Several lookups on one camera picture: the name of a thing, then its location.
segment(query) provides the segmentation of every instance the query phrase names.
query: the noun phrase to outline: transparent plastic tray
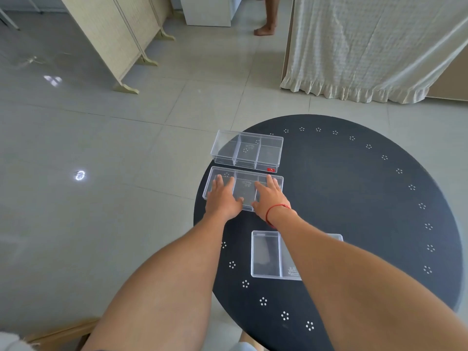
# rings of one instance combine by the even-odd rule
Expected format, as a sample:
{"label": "transparent plastic tray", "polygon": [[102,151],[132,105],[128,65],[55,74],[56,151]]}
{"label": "transparent plastic tray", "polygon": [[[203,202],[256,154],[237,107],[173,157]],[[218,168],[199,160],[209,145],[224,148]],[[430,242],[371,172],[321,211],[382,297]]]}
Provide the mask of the transparent plastic tray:
{"label": "transparent plastic tray", "polygon": [[283,137],[218,130],[211,149],[216,164],[277,172]]}
{"label": "transparent plastic tray", "polygon": [[[341,234],[328,234],[343,241]],[[296,265],[279,232],[254,230],[250,262],[252,277],[301,281]]]}
{"label": "transparent plastic tray", "polygon": [[[205,185],[205,190],[203,191],[204,199],[207,198],[208,192],[211,191],[211,185],[216,175],[221,175],[223,177],[224,184],[226,184],[231,177],[234,177],[234,198],[237,199],[239,197],[244,197],[243,210],[252,212],[254,208],[252,207],[251,203],[253,201],[259,202],[260,199],[260,194],[257,192],[254,182],[259,181],[260,183],[266,186],[266,175],[268,174],[238,170],[235,168],[212,166],[210,174],[208,175],[208,180]],[[281,187],[281,190],[283,190],[284,178],[282,176],[276,175],[272,175],[272,177],[278,180],[279,187]]]}

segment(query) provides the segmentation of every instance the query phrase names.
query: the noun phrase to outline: shorts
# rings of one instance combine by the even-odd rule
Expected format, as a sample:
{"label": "shorts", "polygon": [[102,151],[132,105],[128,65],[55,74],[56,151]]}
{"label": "shorts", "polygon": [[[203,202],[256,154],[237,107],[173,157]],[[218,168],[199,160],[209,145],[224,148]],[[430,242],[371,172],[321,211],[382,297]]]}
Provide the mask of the shorts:
{"label": "shorts", "polygon": [[257,350],[248,342],[238,342],[229,351],[257,351]]}

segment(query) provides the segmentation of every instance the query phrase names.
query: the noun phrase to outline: person's left hand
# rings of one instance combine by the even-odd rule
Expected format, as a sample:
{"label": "person's left hand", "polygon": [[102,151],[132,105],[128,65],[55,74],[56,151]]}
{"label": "person's left hand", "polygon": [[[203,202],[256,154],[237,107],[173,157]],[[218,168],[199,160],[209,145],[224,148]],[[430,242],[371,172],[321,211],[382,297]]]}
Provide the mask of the person's left hand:
{"label": "person's left hand", "polygon": [[211,192],[208,192],[206,200],[205,215],[219,215],[226,222],[237,216],[242,210],[244,199],[237,200],[233,196],[234,177],[224,185],[221,175],[213,180]]}

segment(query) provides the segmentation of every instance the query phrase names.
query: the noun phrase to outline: forearm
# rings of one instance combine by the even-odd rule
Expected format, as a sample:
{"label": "forearm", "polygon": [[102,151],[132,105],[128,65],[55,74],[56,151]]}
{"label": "forearm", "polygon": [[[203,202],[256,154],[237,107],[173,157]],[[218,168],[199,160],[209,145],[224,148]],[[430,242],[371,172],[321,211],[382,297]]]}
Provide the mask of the forearm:
{"label": "forearm", "polygon": [[84,351],[198,350],[224,224],[217,215],[206,215],[152,255],[114,297]]}
{"label": "forearm", "polygon": [[339,242],[285,207],[280,231],[337,351],[461,350],[465,326],[420,283],[377,256]]}

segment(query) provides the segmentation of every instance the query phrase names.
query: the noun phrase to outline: person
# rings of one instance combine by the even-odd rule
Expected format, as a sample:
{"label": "person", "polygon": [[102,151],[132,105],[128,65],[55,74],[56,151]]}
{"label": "person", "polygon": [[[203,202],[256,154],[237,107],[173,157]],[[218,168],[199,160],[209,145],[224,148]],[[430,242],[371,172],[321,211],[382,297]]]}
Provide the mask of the person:
{"label": "person", "polygon": [[[83,351],[202,347],[224,225],[243,205],[242,198],[233,197],[233,185],[233,177],[226,185],[216,177],[202,220],[133,273]],[[254,210],[280,231],[336,351],[467,349],[467,327],[428,289],[301,219],[271,176],[266,186],[256,182],[255,187],[260,202],[252,203]],[[244,341],[237,350],[248,350],[251,343],[261,350]]]}
{"label": "person", "polygon": [[266,23],[263,27],[254,30],[254,35],[273,35],[278,23],[279,0],[265,0]]}

